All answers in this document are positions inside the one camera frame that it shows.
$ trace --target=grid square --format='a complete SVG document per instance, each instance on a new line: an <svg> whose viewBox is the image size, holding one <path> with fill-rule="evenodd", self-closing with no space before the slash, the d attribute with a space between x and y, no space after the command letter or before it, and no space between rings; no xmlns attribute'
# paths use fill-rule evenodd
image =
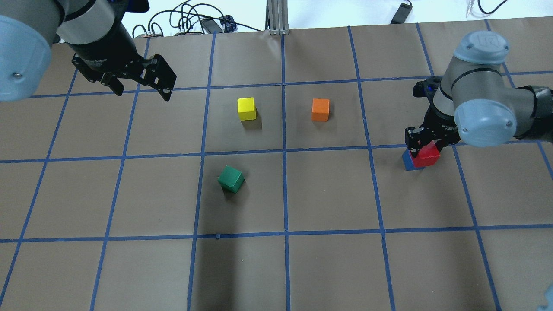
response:
<svg viewBox="0 0 553 311"><path fill-rule="evenodd" d="M194 233L200 157L125 161L111 236Z"/></svg>
<svg viewBox="0 0 553 311"><path fill-rule="evenodd" d="M3 310L88 310L102 242L23 243Z"/></svg>
<svg viewBox="0 0 553 311"><path fill-rule="evenodd" d="M0 280L5 280L8 275L16 246L17 243L0 243Z"/></svg>
<svg viewBox="0 0 553 311"><path fill-rule="evenodd" d="M313 122L313 98L330 99L330 118ZM366 146L356 83L286 87L287 148Z"/></svg>
<svg viewBox="0 0 553 311"><path fill-rule="evenodd" d="M390 310L379 234L290 237L293 310Z"/></svg>
<svg viewBox="0 0 553 311"><path fill-rule="evenodd" d="M144 51L146 50L147 39L138 38L134 40L134 45L137 48L137 53L140 56L144 56ZM119 79L119 81L125 87L125 91L134 91L137 88L137 82L130 79ZM102 85L99 81L89 82L86 78L79 72L75 78L75 83L73 83L73 89L71 89L72 94L78 93L92 93L92 92L112 92L109 87Z"/></svg>
<svg viewBox="0 0 553 311"><path fill-rule="evenodd" d="M225 165L246 179L238 193L223 191L217 177ZM198 233L282 231L282 154L235 154L205 158Z"/></svg>
<svg viewBox="0 0 553 311"><path fill-rule="evenodd" d="M46 158L64 97L0 103L0 160Z"/></svg>
<svg viewBox="0 0 553 311"><path fill-rule="evenodd" d="M374 146L404 144L405 128L418 127L429 103L413 97L418 80L363 82L367 126Z"/></svg>
<svg viewBox="0 0 553 311"><path fill-rule="evenodd" d="M279 35L268 30L217 34L211 85L280 83L281 67Z"/></svg>
<svg viewBox="0 0 553 311"><path fill-rule="evenodd" d="M549 30L553 27L553 19L493 19L489 24L492 31L505 36L510 42L510 52L505 61L509 71L553 70L553 60L548 53L543 53L553 50L553 42L544 40L550 36Z"/></svg>
<svg viewBox="0 0 553 311"><path fill-rule="evenodd" d="M254 97L257 118L240 121L237 99ZM279 86L211 90L205 150L282 149L282 90Z"/></svg>
<svg viewBox="0 0 553 311"><path fill-rule="evenodd" d="M191 249L192 240L110 241L94 310L186 309Z"/></svg>
<svg viewBox="0 0 553 311"><path fill-rule="evenodd" d="M472 227L453 149L444 148L435 165L409 172L401 159L405 150L373 150L385 227Z"/></svg>
<svg viewBox="0 0 553 311"><path fill-rule="evenodd" d="M104 236L119 164L48 163L25 237Z"/></svg>
<svg viewBox="0 0 553 311"><path fill-rule="evenodd" d="M547 305L553 279L553 229L482 231L489 267L503 310Z"/></svg>
<svg viewBox="0 0 553 311"><path fill-rule="evenodd" d="M134 94L69 98L53 158L120 156Z"/></svg>
<svg viewBox="0 0 553 311"><path fill-rule="evenodd" d="M474 232L386 234L386 242L397 310L495 310Z"/></svg>
<svg viewBox="0 0 553 311"><path fill-rule="evenodd" d="M284 237L199 239L191 310L286 309Z"/></svg>
<svg viewBox="0 0 553 311"><path fill-rule="evenodd" d="M419 27L434 75L437 76L446 72L447 66L453 57L453 52L466 34L477 30L487 30L486 23L483 20L423 23Z"/></svg>
<svg viewBox="0 0 553 311"><path fill-rule="evenodd" d="M0 239L18 239L43 163L0 165Z"/></svg>
<svg viewBox="0 0 553 311"><path fill-rule="evenodd" d="M151 38L148 57L163 56L176 74L175 87L207 86L211 40L210 35Z"/></svg>
<svg viewBox="0 0 553 311"><path fill-rule="evenodd" d="M347 28L294 29L284 37L286 82L356 79Z"/></svg>
<svg viewBox="0 0 553 311"><path fill-rule="evenodd" d="M553 180L537 144L457 149L479 225L553 223Z"/></svg>
<svg viewBox="0 0 553 311"><path fill-rule="evenodd" d="M290 230L377 229L368 151L286 155Z"/></svg>
<svg viewBox="0 0 553 311"><path fill-rule="evenodd" d="M166 102L157 92L140 93L127 154L200 152L205 90L173 92Z"/></svg>
<svg viewBox="0 0 553 311"><path fill-rule="evenodd" d="M57 43L51 46L52 60L44 73L34 95L67 94L69 85L75 73L71 63L75 51L66 43Z"/></svg>
<svg viewBox="0 0 553 311"><path fill-rule="evenodd" d="M361 78L430 74L415 24L359 26L351 33Z"/></svg>

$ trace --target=power adapter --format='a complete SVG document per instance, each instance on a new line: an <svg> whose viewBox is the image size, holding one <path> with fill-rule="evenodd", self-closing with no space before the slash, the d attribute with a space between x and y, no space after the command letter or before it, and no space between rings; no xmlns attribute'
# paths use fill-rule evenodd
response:
<svg viewBox="0 0 553 311"><path fill-rule="evenodd" d="M392 18L392 22L390 24L405 23L405 20L407 19L407 16L409 16L409 13L411 13L412 9L413 9L412 5L402 3L399 6L398 11L395 12L394 18Z"/></svg>

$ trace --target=grid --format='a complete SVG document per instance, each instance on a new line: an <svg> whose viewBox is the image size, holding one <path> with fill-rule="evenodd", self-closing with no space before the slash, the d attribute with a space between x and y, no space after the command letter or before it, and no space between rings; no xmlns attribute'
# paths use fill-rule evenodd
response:
<svg viewBox="0 0 553 311"><path fill-rule="evenodd" d="M491 29L490 24L488 21L486 21L486 26L488 30ZM10 265L6 280L4 282L3 288L2 288L2 294L0 296L0 305L3 302L4 296L6 295L6 290L9 286L9 281L13 272L13 268L16 265L18 253L21 245L23 243L30 243L30 242L71 242L71 241L98 241L102 242L102 251L100 255L100 261L98 263L98 269L96 273L96 279L94 284L94 290L92 294L92 301L90 303L90 310L94 310L95 308L95 302L96 302L96 296L98 291L98 285L100 282L101 274L102 274L102 265L103 265L103 259L106 253L106 247L110 241L136 241L136 240L191 240L192 241L192 248L191 248L191 257L190 257L190 274L189 274L189 285L188 285L188 293L187 293L187 302L188 302L188 310L191 309L191 300L192 300L192 291L193 291L193 282L194 282L194 270L195 270L195 261L196 261L196 244L198 240L201 239L235 239L235 238L241 238L241 237L264 237L264 236L284 236L284 257L285 257L285 293L286 293L286 309L291 310L291 300L293 299L293 293L290 293L290 246L289 246L289 237L290 236L307 236L307 235L351 235L351 234L374 234L374 235L381 235L382 239L382 251L383 251L383 262L384 262L384 268L385 268L385 276L387 280L387 286L388 286L388 294L389 294L389 303L391 310L396 310L395 306L395 299L394 299L394 288L393 288L393 278L394 273L391 271L389 264L389 258L388 258L388 246L387 246L387 238L386 234L391 233L409 233L409 232L451 232L451 231L470 231L474 232L476 234L479 249L481 252L482 261L486 270L486 275L489 282L489 287L492 292L495 308L497 310L501 310L502 307L500 305L500 301L497 295L497 291L495 289L494 279L491 273L490 266L488 264L488 259L486 255L486 251L484 249L484 244L481 236L481 231L489 231L489 230L517 230L517 229L550 229L553 228L553 224L527 224L527 225L479 225L476 214L472 205L471 195L469 193L469 188L467 186L467 180L465 178L465 174L463 171L463 166L461 164L460 156L458 154L458 150L456 146L453 146L453 153L455 155L455 161L457 164L457 169L461 178L462 186L465 192L466 200L468 207L470 209L471 217L472 217L472 226L461 226L461 227L418 227L418 228L405 228L405 229L386 229L384 226L384 220L383 220L383 213L382 208L380 205L380 196L379 196L379 188L378 188L378 176L375 169L374 164L374 157L373 157L373 151L375 149L379 148L405 148L403 144L381 144L381 145L373 145L371 144L371 137L368 129L368 122L367 122L367 116L365 111L365 104L364 104L364 95L363 95L363 89L362 89L362 82L367 81L392 81L392 80L422 80L426 79L428 76L406 76L406 77L384 77L384 78L370 78L370 79L362 79L361 75L359 73L359 63L356 53L356 45L353 39L352 30L350 27L347 28L348 35L349 35L349 42L351 44L351 53L353 55L353 61L354 61L354 67L355 67L355 73L356 73L356 79L349 79L349 80L325 80L325 81L301 81L301 82L287 82L286 81L286 72L285 72L285 42L286 42L286 36L282 36L281 38L281 83L268 83L268 84L248 84L248 85L226 85L226 86L212 86L211 80L212 80L212 70L213 70L213 59L214 59L214 51L215 51L215 45L216 45L216 35L214 34L212 36L211 40L211 51L210 51L210 66L208 71L208 79L207 79L207 85L205 87L179 87L175 89L175 92L179 91L186 91L186 90L205 90L206 91L206 101L205 101L205 111L204 111L204 120L203 120L203 129L202 129L202 142L201 142L201 151L199 153L184 153L184 154L142 154L142 155L127 155L127 148L129 144L129 137L131 135L131 129L133 125L133 117L135 112L135 107L137 105L137 99L139 94L146 93L146 92L153 92L155 90L150 89L140 89L140 85L137 85L136 89L134 91L125 91L126 94L134 94L134 100L132 104L131 114L128 122L128 127L126 131L126 137L124 141L124 147L123 152L121 156L106 156L106 157L73 157L73 158L52 158L51 153L54 147L54 143L56 140L56 136L58 135L58 131L60 128L60 124L62 121L62 118L64 116L65 108L67 106L67 102L71 96L88 96L88 95L99 95L99 94L109 94L109 92L94 92L94 93L78 93L73 94L71 92L75 79L77 77L77 72L75 71L71 80L70 87L66 94L52 94L52 95L37 95L33 96L34 98L47 98L47 97L65 97L64 105L61 109L61 113L50 143L50 147L48 149L48 153L45 158L39 158L39 159L20 159L20 160L0 160L0 164L8 164L8 163L32 163L32 162L38 162L43 163L43 167L40 172L40 176L38 179L38 183L36 185L36 189L34 191L33 200L30 204L29 211L27 213L27 217L25 218L25 222L23 225L23 228L21 230L21 234L18 239L2 239L0 240L0 243L17 243L17 246L15 248L15 252L13 255L12 263ZM427 48L425 45L425 39L423 38L423 34L421 32L420 26L416 24L416 30L419 35L420 44L422 46L422 49L424 51L424 55L426 58L427 65L429 67L430 75L434 75L434 70L431 65L429 53L427 52ZM145 49L145 56L148 54L148 48L149 48L150 40L148 39ZM506 76L511 84L512 87L514 87L512 76L518 76L518 75L535 75L535 74L553 74L553 71L532 71L532 72L509 72L507 65L503 64L503 68L505 73L503 74ZM364 135L366 138L366 145L363 146L339 146L339 147L312 147L312 148L287 148L286 145L286 87L291 85L309 85L309 84L342 84L342 83L349 83L354 82L357 84L358 88L358 96L359 100L361 102L361 115L362 115L362 122L363 122L363 129L364 129ZM212 90L215 89L230 89L230 88L245 88L245 87L266 87L266 86L280 86L281 88L281 94L282 94L282 102L281 102L281 111L282 111L282 148L281 149L262 149L262 150L242 150L242 151L221 151L221 152L207 152L206 151L206 131L207 131L207 120L208 120L208 109L209 109L209 99L210 99L210 93ZM511 141L508 142L508 144L537 144L539 147L540 153L543 157L543 160L545 162L545 168L549 171L549 174L551 178L553 179L553 170L551 168L549 159L547 158L546 152L544 150L544 147L542 143L538 142L530 142L530 141ZM366 229L366 230L305 230L305 231L291 231L289 230L289 214L288 214L288 182L287 182L287 155L288 153L299 153L299 152L317 152L317 151L347 151L347 150L366 150L368 152L368 159L371 169L371 179L373 183L373 191L375 196L375 202L377 207L377 215L378 215L378 229ZM204 177L204 162L206 157L211 156L220 156L220 155L232 155L232 154L262 154L262 153L281 153L283 156L282 160L282 174L283 174L283 214L284 214L284 230L283 231L271 231L271 232L251 232L251 233L240 233L240 234L199 234L198 232L198 225L199 225L199 217L200 217L200 203L201 203L201 193L202 193L202 185L203 185L203 177ZM110 228L111 223L113 219L113 213L116 207L117 202L117 196L119 192L119 185L121 183L121 177L123 174L123 169L125 165L125 161L127 159L140 159L140 158L161 158L161 157L167 157L167 158L177 158L177 157L200 157L200 172L199 172L199 179L198 179L198 186L197 186L197 197L196 197L196 211L195 211L195 219L194 219L194 232L193 234L188 235L156 235L156 236L110 236ZM108 217L108 223L106 226L106 232L104 236L84 236L84 237L66 237L66 238L25 238L25 231L27 229L29 219L33 212L33 207L36 201L36 197L38 195L42 179L44 176L44 173L46 171L46 167L50 162L70 162L70 161L88 161L88 160L120 160L120 166L118 171L118 177L116 181L115 190L113 193L113 200L111 204L111 209L109 211L109 217Z"/></svg>

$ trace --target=white wall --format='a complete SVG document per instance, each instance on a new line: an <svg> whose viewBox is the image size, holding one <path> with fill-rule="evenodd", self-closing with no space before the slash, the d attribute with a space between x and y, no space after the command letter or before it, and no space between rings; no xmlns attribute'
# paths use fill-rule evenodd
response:
<svg viewBox="0 0 553 311"><path fill-rule="evenodd" d="M497 12L486 17L474 4L473 14L466 18L469 0L411 0L413 10L407 23L444 22L452 20L499 19L517 17L553 16L553 0L508 0ZM130 31L136 24L147 25L158 11L173 9L181 0L150 0L147 13L127 13L123 24ZM402 0L288 0L290 28L325 28L357 25L389 24ZM501 0L481 0L485 10L491 11ZM265 25L265 0L191 0L190 4L209 3L224 14L230 14L238 23L263 29ZM198 13L218 17L209 7L198 7ZM174 14L173 23L178 18ZM165 35L173 35L176 29L169 27L169 14L154 19L163 27ZM251 31L238 27L238 31Z"/></svg>

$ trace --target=blue tape line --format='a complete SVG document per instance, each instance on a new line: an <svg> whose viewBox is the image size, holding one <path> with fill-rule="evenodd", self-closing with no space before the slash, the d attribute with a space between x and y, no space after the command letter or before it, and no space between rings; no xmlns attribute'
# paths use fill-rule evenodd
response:
<svg viewBox="0 0 553 311"><path fill-rule="evenodd" d="M92 242L103 241L103 237L46 237L46 238L32 238L23 239L23 243L37 243L37 242Z"/></svg>
<svg viewBox="0 0 553 311"><path fill-rule="evenodd" d="M46 159L0 160L0 164L46 162Z"/></svg>
<svg viewBox="0 0 553 311"><path fill-rule="evenodd" d="M123 91L123 94L133 94L133 93L136 93L136 91ZM106 92L76 93L76 94L71 94L71 97L73 97L73 96L94 96L94 95L113 95L113 92L106 91Z"/></svg>
<svg viewBox="0 0 553 311"><path fill-rule="evenodd" d="M339 235L339 234L380 234L380 229L347 229L347 230L307 230L290 231L288 235Z"/></svg>
<svg viewBox="0 0 553 311"><path fill-rule="evenodd" d="M457 147L456 146L452 146L452 147L453 147L453 153L455 155L455 161L457 162L457 168L459 170L459 175L461 177L461 182L463 184L463 189L465 190L465 196L467 198L467 205L468 205L468 209L471 213L472 224L474 226L474 231L476 233L476 238L478 240L478 246L480 247L480 253L482 254L482 261L484 262L484 268L486 269L486 275L488 277L489 286L490 286L490 289L492 290L492 297L493 297L493 301L495 303L495 308L496 308L496 310L501 310L501 305L499 304L499 298L497 296L497 291L495 290L495 284L494 284L493 278L492 278L492 271L489 268L488 257L486 256L486 250L484 249L484 242L482 241L482 236L480 234L480 230L479 230L479 227L478 227L478 221L476 220L476 214L474 213L474 207L472 206L471 195L468 192L467 180L465 179L465 173L463 172L463 166L461 165L461 160L459 158L459 153L457 152Z"/></svg>
<svg viewBox="0 0 553 311"><path fill-rule="evenodd" d="M201 156L199 152L192 153L169 153L169 154L136 154L127 155L127 159L146 159L146 158L180 158L180 157L198 157Z"/></svg>
<svg viewBox="0 0 553 311"><path fill-rule="evenodd" d="M533 144L536 141L521 139L517 141L507 141L504 144ZM467 146L466 143L457 143L457 146ZM371 146L372 149L382 148L405 148L405 144L385 144ZM292 148L286 149L286 152L304 152L304 151L333 151L333 150L359 150L367 149L367 146L343 146L343 147L312 147L312 148ZM225 156L229 154L254 154L254 153L281 153L282 149L260 149L260 150L238 150L238 151L215 151L205 152L205 156ZM192 153L167 153L167 154L135 154L126 155L125 159L145 159L145 158L178 158L178 157L198 157L202 154L199 152ZM76 158L52 158L48 159L48 162L68 162L68 161L95 161L95 160L119 160L123 156L109 155L100 157L76 157ZM33 162L46 162L46 159L19 159L19 160L0 160L0 164L9 163L33 163Z"/></svg>
<svg viewBox="0 0 553 311"><path fill-rule="evenodd" d="M48 162L70 162L70 161L98 161L98 160L120 160L123 157L114 155L109 157L76 157L76 158L55 158L48 159Z"/></svg>
<svg viewBox="0 0 553 311"><path fill-rule="evenodd" d="M398 228L386 229L386 233L473 231L474 227Z"/></svg>
<svg viewBox="0 0 553 311"><path fill-rule="evenodd" d="M288 179L286 177L286 64L284 35L280 36L280 67L282 70L282 181L283 181L283 206L284 206L284 231L288 232ZM288 236L284 238L284 270L285 270L285 290L286 290L286 311L291 310L290 294L290 242Z"/></svg>
<svg viewBox="0 0 553 311"><path fill-rule="evenodd" d="M144 57L148 55L148 49L150 47L150 38L146 41L146 50L144 51ZM106 233L104 234L102 251L100 253L100 261L98 263L98 269L96 271L96 278L94 280L94 289L92 290L92 299L90 301L90 311L94 310L94 305L96 304L96 295L98 294L98 285L100 284L100 276L102 274L103 261L106 255L106 248L109 241L109 231L111 230L111 223L113 221L113 213L115 211L115 205L117 203L117 196L119 194L119 186L121 185L121 177L123 176L123 168L125 166L125 157L127 155L127 148L129 146L129 138L131 136L131 129L133 126L134 111L136 109L138 95L140 94L140 83L137 83L136 89L134 90L134 99L133 105L131 108L131 114L129 116L129 123L127 126L127 134L125 136L125 143L123 145L123 154L121 156L121 164L119 166L119 173L117 175L117 181L115 183L115 190L113 192L113 199L111 202L111 208L109 210L109 216L107 219Z"/></svg>
<svg viewBox="0 0 553 311"><path fill-rule="evenodd" d="M346 147L312 147L312 148L293 148L287 149L287 152L304 152L304 151L333 151L333 150L360 150L367 149L367 146L346 146Z"/></svg>
<svg viewBox="0 0 553 311"><path fill-rule="evenodd" d="M544 146L542 146L541 143L537 143L537 144L538 144L538 147L540 148L541 156L544 157L545 166L549 171L549 176L551 176L551 179L553 179L553 169L551 168L551 164L549 163L549 159L547 158L547 154L545 153Z"/></svg>
<svg viewBox="0 0 553 311"><path fill-rule="evenodd" d="M284 267L285 267L285 286L286 286L286 311L292 310L290 294L290 237L284 237Z"/></svg>
<svg viewBox="0 0 553 311"><path fill-rule="evenodd" d="M383 148L407 148L407 145L405 144L382 144L382 145L376 145L372 146L373 149L383 149Z"/></svg>
<svg viewBox="0 0 553 311"><path fill-rule="evenodd" d="M193 239L192 234L181 235L148 235L148 236L111 236L110 241L149 241L149 240L187 240Z"/></svg>
<svg viewBox="0 0 553 311"><path fill-rule="evenodd" d="M480 230L551 229L553 224L479 226Z"/></svg>
<svg viewBox="0 0 553 311"><path fill-rule="evenodd" d="M492 225L471 227L423 227L423 228L395 228L385 229L386 233L418 233L418 232L455 232L455 231L492 231L492 230L527 230L553 229L553 224L527 225ZM190 240L190 239L238 239L242 237L267 236L307 236L307 235L352 235L352 234L380 234L380 229L346 229L346 230L304 230L304 231L268 231L246 232L236 234L183 234L183 235L147 235L147 236L110 236L110 241L147 241L147 240ZM103 241L104 237L42 237L23 239L22 243L40 242L87 242ZM19 239L0 239L0 243L16 243Z"/></svg>
<svg viewBox="0 0 553 311"><path fill-rule="evenodd" d="M40 171L40 175L38 178L38 182L36 183L35 192L33 193L33 198L31 200L31 204L29 206L29 211L27 212L27 216L25 217L25 222L23 223L23 227L21 229L21 234L19 235L19 240L17 242L17 245L15 247L15 251L12 257L12 263L9 266L8 274L6 275L6 280L4 281L4 286L2 287L2 293L0 294L0 307L2 306L2 303L4 301L4 296L6 295L6 290L8 289L8 283L13 273L13 267L15 266L15 261L17 260L17 256L19 255L19 249L21 248L21 243L23 242L23 237L25 236L25 231L27 230L27 226L29 225L29 220L31 218L31 214L34 209L34 205L36 202L36 197L38 196L38 191L40 189L40 185L42 184L42 179L44 178L44 172L46 171L46 166L48 165L48 159L50 158L50 155L52 154L52 149L54 149L54 142L56 141L56 137L58 136L58 132L61 125L61 120L64 117L65 109L67 107L67 102L69 101L69 95L71 94L71 90L73 89L73 84L75 83L75 79L77 77L77 69L73 72L73 78L71 79L71 83L69 84L69 89L67 91L67 94L65 94L65 101L64 105L61 108L60 116L58 118L58 122L56 124L56 128L54 129L54 134L52 135L52 140L50 141L50 146L48 147L48 152L46 154L46 159L44 161L44 165L42 166L42 170Z"/></svg>
<svg viewBox="0 0 553 311"><path fill-rule="evenodd" d="M411 76L411 77L384 77L384 78L368 78L361 79L361 82L371 82L371 81L396 81L396 80L426 80L430 76Z"/></svg>
<svg viewBox="0 0 553 311"><path fill-rule="evenodd" d="M553 74L553 71L527 71L527 72L509 72L511 76L521 76L521 75L550 75Z"/></svg>
<svg viewBox="0 0 553 311"><path fill-rule="evenodd" d="M207 132L207 118L209 113L209 98L211 93L211 77L213 73L213 58L215 55L215 33L211 39L211 54L209 61L209 72L207 75L207 89L206 89L206 106L204 110L204 128L202 130L202 147L201 147L201 161L200 161L200 176L198 178L198 193L196 197L196 213L194 215L194 235L198 234L198 225L200 219L200 205L202 196L202 183L204 180L204 162L205 162L205 147L206 147L206 132ZM197 239L192 239L192 250L190 252L190 273L188 279L188 294L187 294L187 307L186 310L190 311L192 307L192 287L194 285L194 267L196 262L196 245Z"/></svg>
<svg viewBox="0 0 553 311"><path fill-rule="evenodd" d="M241 84L241 85L220 85L212 86L212 89L242 89L245 87L267 87L267 86L280 86L281 83L262 83L262 84Z"/></svg>
<svg viewBox="0 0 553 311"><path fill-rule="evenodd" d="M378 183L377 183L377 176L374 169L374 160L373 160L373 151L372 151L372 145L371 145L371 137L369 136L369 129L367 126L367 116L365 114L365 103L363 99L363 89L361 88L361 77L359 74L359 64L357 62L357 53L355 51L355 43L353 42L353 35L351 33L351 27L347 27L347 31L349 34L349 42L351 43L351 50L353 53L353 62L355 64L355 73L357 75L357 89L359 91L359 100L361 102L361 116L363 117L363 127L365 130L365 138L367 139L367 150L369 152L369 163L371 165L371 176L373 181L373 189L374 189L374 198L376 200L377 205L377 214L378 214L378 225L380 228L380 234L382 236L382 254L384 257L384 268L386 271L386 280L388 283L388 294L390 298L390 307L392 311L395 311L395 301L394 301L394 291L392 287L392 275L390 273L390 263L388 260L388 247L386 245L386 231L384 227L384 220L382 218L382 208L380 206L380 196L378 192Z"/></svg>
<svg viewBox="0 0 553 311"><path fill-rule="evenodd" d="M432 68L430 57L428 56L428 50L426 49L426 44L424 43L424 38L422 37L422 32L420 31L420 26L418 23L415 23L415 26L416 32L419 33L420 44L422 45L422 50L424 52L424 57L426 58L426 63L428 64L428 69L430 70L430 75L434 76L434 69Z"/></svg>
<svg viewBox="0 0 553 311"><path fill-rule="evenodd" d="M31 99L43 99L43 98L49 98L49 97L65 97L67 94L51 94L51 95L33 95L30 98Z"/></svg>
<svg viewBox="0 0 553 311"><path fill-rule="evenodd" d="M349 80L325 80L325 81L287 82L286 85L332 84L332 83L351 83L351 82L357 82L357 80L355 80L355 79L349 79Z"/></svg>
<svg viewBox="0 0 553 311"><path fill-rule="evenodd" d="M215 151L206 152L206 156L227 156L229 154L252 154L252 153L281 153L282 149L266 149L266 150L241 150L241 151Z"/></svg>

